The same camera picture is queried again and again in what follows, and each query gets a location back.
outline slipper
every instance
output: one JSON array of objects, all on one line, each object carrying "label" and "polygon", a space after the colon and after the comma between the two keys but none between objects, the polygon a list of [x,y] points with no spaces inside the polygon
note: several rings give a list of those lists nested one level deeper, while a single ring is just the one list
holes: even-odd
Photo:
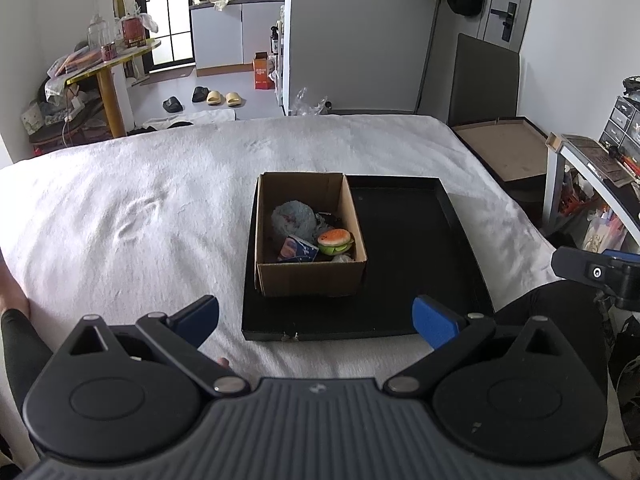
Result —
[{"label": "slipper", "polygon": [[222,102],[222,96],[220,95],[220,92],[218,92],[217,90],[212,90],[211,92],[209,92],[209,95],[207,95],[208,105],[219,105],[221,102]]},{"label": "slipper", "polygon": [[191,97],[192,103],[201,103],[207,98],[209,89],[206,86],[196,86],[193,89],[193,97]]},{"label": "slipper", "polygon": [[229,92],[226,95],[226,104],[229,106],[238,106],[242,104],[242,98],[236,92]]},{"label": "slipper", "polygon": [[177,114],[184,110],[182,108],[182,104],[178,101],[176,96],[169,97],[164,103],[162,103],[162,108],[164,108],[170,114]]}]

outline white bedsheet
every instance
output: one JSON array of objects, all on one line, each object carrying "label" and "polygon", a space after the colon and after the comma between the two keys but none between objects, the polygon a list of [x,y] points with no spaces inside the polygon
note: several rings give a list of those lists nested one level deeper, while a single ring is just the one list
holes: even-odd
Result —
[{"label": "white bedsheet", "polygon": [[[552,247],[439,121],[321,116],[187,126],[62,150],[0,171],[0,246],[56,348],[82,314],[111,324],[220,300],[201,350],[246,377],[375,376],[425,355],[418,336],[298,344],[247,342],[242,287],[255,183],[263,171],[441,179],[496,308],[551,282]],[[35,459],[1,381],[0,428]]]}]

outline white cabinet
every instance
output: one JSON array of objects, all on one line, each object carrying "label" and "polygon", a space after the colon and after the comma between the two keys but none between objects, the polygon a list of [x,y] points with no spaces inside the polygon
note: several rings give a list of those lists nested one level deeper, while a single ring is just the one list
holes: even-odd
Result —
[{"label": "white cabinet", "polygon": [[191,11],[196,68],[242,64],[242,5]]},{"label": "white cabinet", "polygon": [[254,60],[256,52],[271,52],[271,27],[280,19],[283,2],[242,4],[242,59]]}]

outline doorway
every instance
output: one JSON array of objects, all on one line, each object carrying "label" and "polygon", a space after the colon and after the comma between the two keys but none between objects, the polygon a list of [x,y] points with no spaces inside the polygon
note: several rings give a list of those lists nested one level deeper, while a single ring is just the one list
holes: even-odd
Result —
[{"label": "doorway", "polygon": [[162,44],[143,56],[145,72],[193,63],[190,0],[136,0],[142,12],[148,12],[158,24],[158,32],[146,32],[148,38]]},{"label": "doorway", "polygon": [[[482,13],[468,18],[453,13],[449,4],[441,1],[431,30],[433,44],[424,67],[424,81],[415,112],[446,123],[458,35],[466,34],[520,52],[530,4],[531,0],[485,0]],[[504,23],[511,20],[513,25],[505,27]]]}]

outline black slipper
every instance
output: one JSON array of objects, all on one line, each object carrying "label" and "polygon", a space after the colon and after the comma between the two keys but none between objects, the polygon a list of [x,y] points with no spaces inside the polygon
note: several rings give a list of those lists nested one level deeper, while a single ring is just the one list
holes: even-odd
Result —
[{"label": "black slipper", "polygon": [[178,101],[178,98],[175,96],[169,97],[164,103],[162,103],[162,108],[170,114],[177,114],[184,110],[184,108],[182,108],[182,104],[180,104],[180,101]]},{"label": "black slipper", "polygon": [[193,97],[191,98],[192,103],[201,103],[209,94],[209,89],[206,86],[196,86],[193,89]]}]

